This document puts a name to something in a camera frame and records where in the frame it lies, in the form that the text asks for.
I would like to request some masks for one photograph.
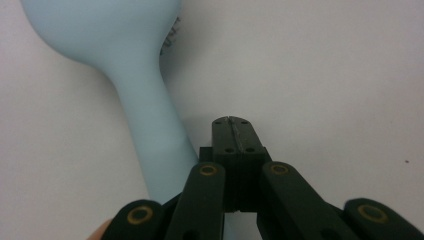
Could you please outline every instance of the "light blue handle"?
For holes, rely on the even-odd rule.
[[[168,96],[159,52],[179,0],[22,0],[47,44],[104,72],[127,115],[150,198],[180,193],[197,156]]]

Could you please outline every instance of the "yellow ring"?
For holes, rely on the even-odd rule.
[[[203,176],[213,176],[218,172],[218,169],[212,165],[205,165],[200,168],[200,174]]]
[[[271,166],[271,171],[275,174],[275,175],[284,175],[287,174],[289,172],[289,169],[281,164],[275,164]]]
[[[136,217],[136,214],[140,211],[146,213],[142,218]],[[127,221],[132,225],[139,225],[149,221],[153,217],[153,210],[147,206],[139,206],[131,210],[127,215]]]
[[[379,216],[375,217],[375,216],[371,216],[367,213],[367,210],[372,210],[378,213]],[[359,214],[361,214],[361,216],[371,222],[375,222],[375,223],[386,223],[389,221],[389,217],[387,216],[387,214],[385,212],[383,212],[383,210],[371,206],[371,205],[361,205],[358,207],[358,212]]]

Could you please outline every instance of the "skin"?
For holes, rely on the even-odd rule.
[[[107,220],[96,231],[94,231],[87,240],[100,240],[103,236],[103,233],[106,231],[106,228],[109,226],[112,219]]]

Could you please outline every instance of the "screw hole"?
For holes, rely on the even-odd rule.
[[[359,206],[358,212],[363,218],[375,223],[386,223],[389,221],[389,217],[383,210],[371,205]]]
[[[149,221],[153,217],[153,210],[148,206],[139,206],[131,210],[127,215],[127,221],[132,225],[139,225]]]
[[[289,169],[284,165],[272,165],[271,171],[276,175],[284,175],[289,172]]]
[[[218,172],[218,169],[212,165],[205,165],[200,168],[200,174],[203,176],[212,176]]]

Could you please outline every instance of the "spoon-shaped object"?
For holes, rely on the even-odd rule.
[[[150,198],[164,203],[180,193],[197,157],[162,81],[159,53],[181,1],[21,2],[48,45],[113,82]]]

